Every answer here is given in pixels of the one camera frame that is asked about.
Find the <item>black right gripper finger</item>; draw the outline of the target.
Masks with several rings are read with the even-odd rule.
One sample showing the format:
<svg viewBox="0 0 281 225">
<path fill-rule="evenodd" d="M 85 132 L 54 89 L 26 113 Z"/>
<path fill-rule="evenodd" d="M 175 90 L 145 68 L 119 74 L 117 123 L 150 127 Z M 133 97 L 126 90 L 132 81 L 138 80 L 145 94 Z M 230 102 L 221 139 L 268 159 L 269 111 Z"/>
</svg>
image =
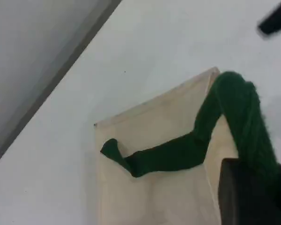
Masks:
<svg viewBox="0 0 281 225">
<path fill-rule="evenodd" d="M 258 24 L 258 30 L 265 36 L 281 31 L 281 3 Z"/>
</svg>

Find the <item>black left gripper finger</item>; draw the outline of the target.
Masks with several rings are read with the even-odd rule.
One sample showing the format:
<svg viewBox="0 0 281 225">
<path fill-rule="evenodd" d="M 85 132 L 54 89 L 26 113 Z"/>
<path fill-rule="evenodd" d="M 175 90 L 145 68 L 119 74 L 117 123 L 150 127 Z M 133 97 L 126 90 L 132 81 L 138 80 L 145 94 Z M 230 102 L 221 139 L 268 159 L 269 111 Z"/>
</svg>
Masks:
<svg viewBox="0 0 281 225">
<path fill-rule="evenodd" d="M 281 165 L 277 195 L 272 197 L 238 159 L 223 159 L 218 203 L 223 225 L 281 225 Z"/>
</svg>

